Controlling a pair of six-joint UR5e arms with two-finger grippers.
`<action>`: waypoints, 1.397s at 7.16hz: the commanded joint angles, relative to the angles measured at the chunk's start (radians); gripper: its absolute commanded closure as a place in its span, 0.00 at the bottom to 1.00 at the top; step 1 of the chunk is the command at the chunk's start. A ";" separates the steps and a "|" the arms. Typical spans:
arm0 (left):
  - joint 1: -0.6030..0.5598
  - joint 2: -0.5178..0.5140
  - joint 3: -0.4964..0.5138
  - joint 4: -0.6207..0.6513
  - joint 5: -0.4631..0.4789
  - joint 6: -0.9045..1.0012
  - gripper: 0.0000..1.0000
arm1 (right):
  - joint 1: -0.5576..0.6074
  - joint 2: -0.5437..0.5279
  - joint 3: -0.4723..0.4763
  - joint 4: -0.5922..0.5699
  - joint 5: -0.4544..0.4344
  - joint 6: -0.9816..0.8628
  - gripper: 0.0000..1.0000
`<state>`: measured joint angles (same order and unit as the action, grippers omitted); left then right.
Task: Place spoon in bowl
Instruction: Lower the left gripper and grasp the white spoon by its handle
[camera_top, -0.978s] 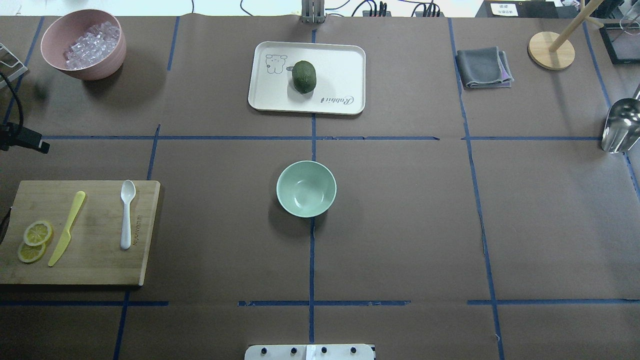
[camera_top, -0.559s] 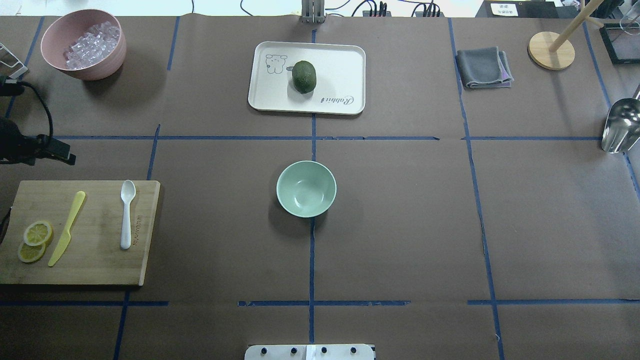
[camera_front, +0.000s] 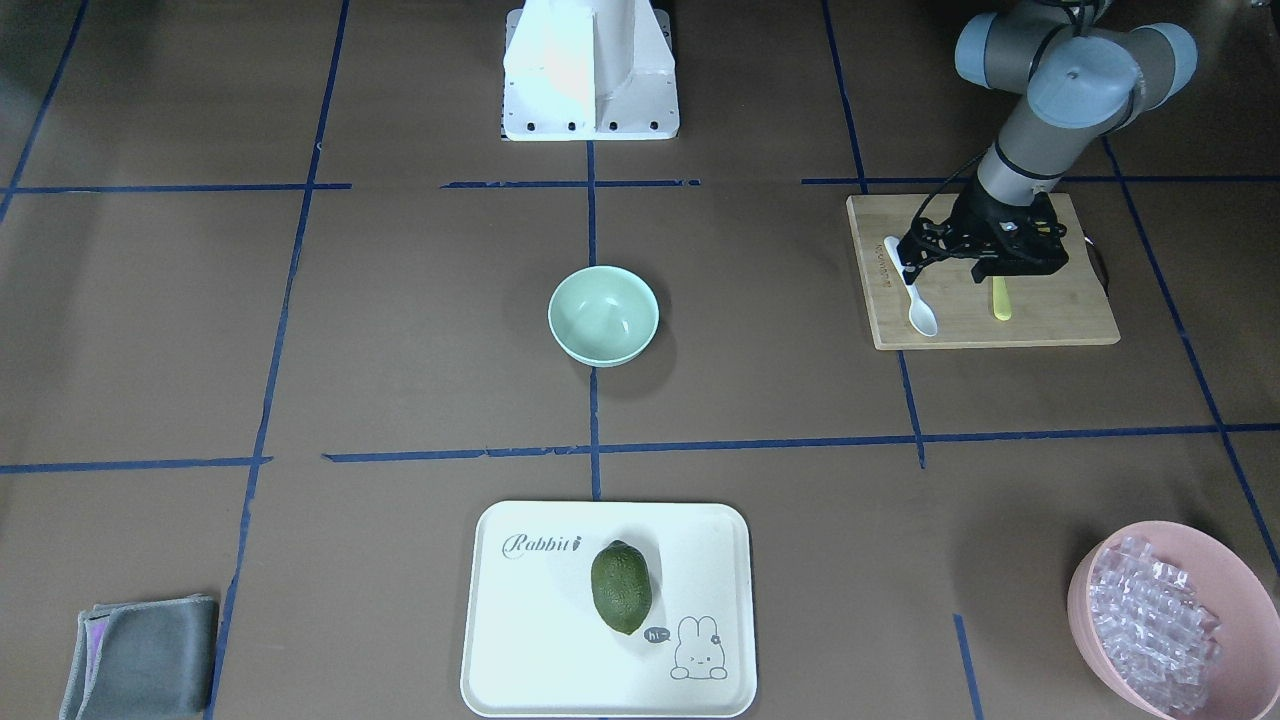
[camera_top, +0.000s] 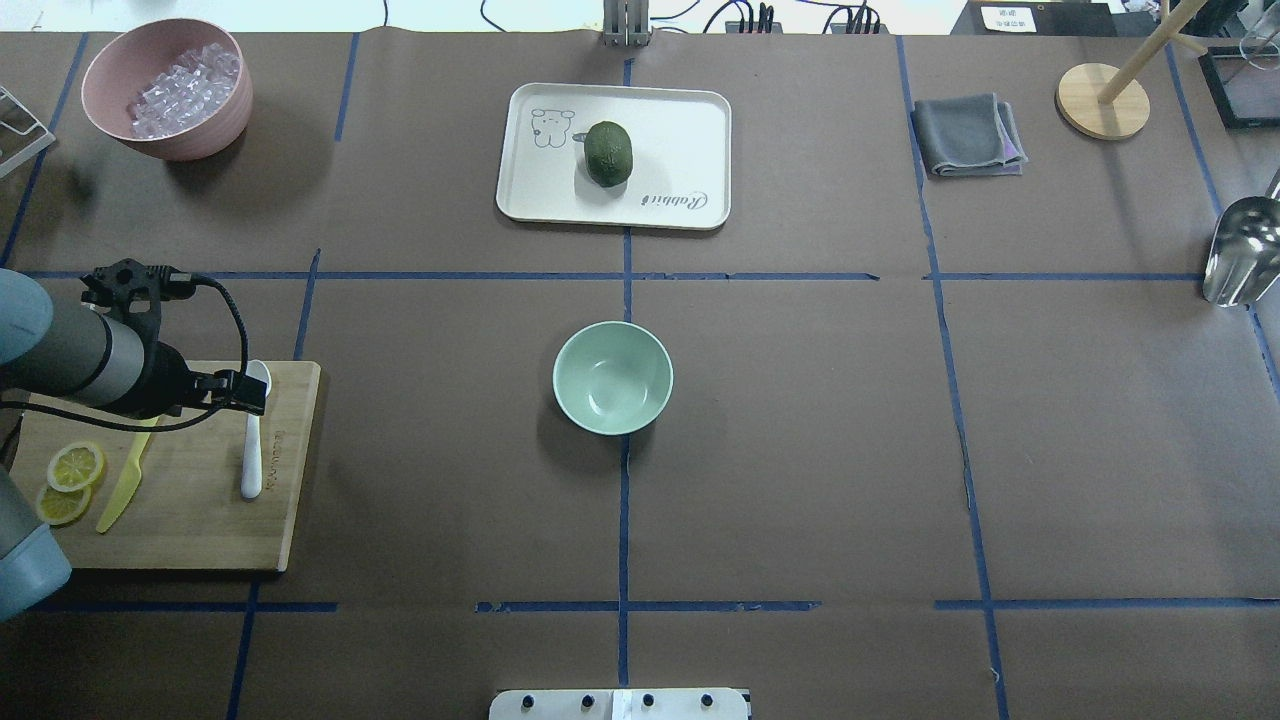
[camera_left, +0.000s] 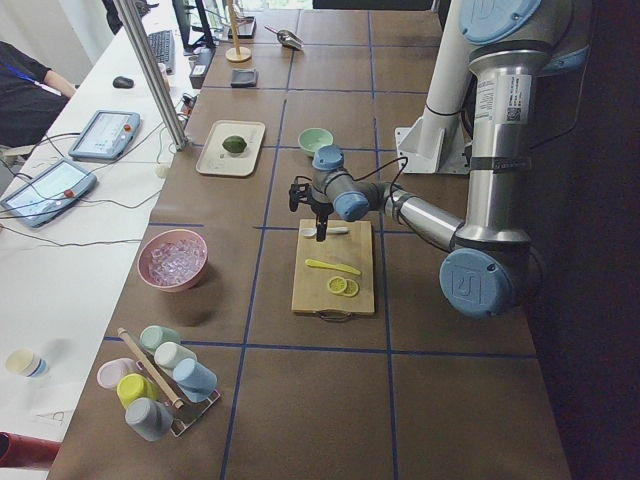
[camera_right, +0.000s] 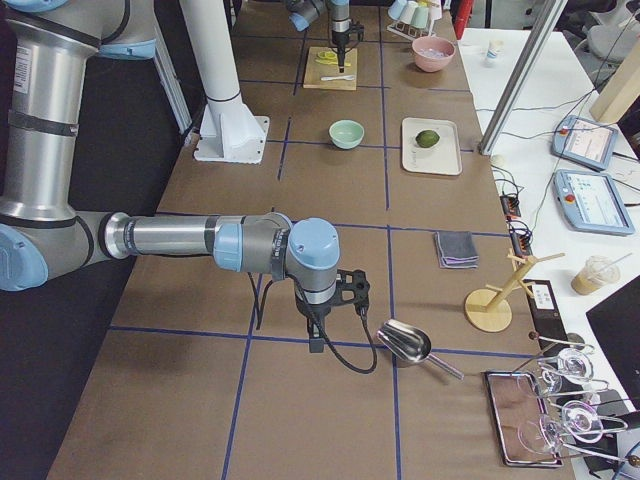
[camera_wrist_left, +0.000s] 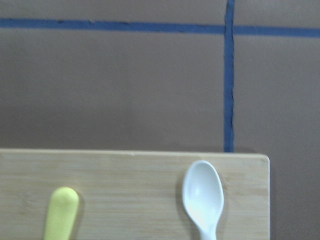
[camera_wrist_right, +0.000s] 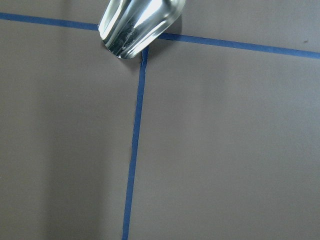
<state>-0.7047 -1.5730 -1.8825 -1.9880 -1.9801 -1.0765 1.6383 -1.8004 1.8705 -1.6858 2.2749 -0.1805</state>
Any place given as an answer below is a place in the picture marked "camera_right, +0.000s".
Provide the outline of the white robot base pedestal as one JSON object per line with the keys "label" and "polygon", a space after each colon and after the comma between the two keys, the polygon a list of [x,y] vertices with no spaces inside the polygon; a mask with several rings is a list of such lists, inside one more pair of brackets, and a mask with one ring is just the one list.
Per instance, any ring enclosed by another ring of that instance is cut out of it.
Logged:
{"label": "white robot base pedestal", "polygon": [[195,159],[260,163],[270,120],[244,103],[223,3],[189,0],[180,6],[206,97]]}

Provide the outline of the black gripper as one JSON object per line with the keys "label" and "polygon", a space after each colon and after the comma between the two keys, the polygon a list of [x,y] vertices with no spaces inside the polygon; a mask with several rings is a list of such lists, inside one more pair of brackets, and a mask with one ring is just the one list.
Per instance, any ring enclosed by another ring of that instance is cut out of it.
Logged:
{"label": "black gripper", "polygon": [[349,43],[349,33],[332,30],[331,41],[332,45],[337,51],[337,65],[339,68],[339,72],[343,73],[345,71],[345,51],[347,50],[347,46]]}
{"label": "black gripper", "polygon": [[308,304],[302,299],[296,298],[298,311],[307,319],[307,334],[310,353],[323,353],[325,340],[320,331],[325,331],[325,319],[331,312],[328,302],[321,304]]}

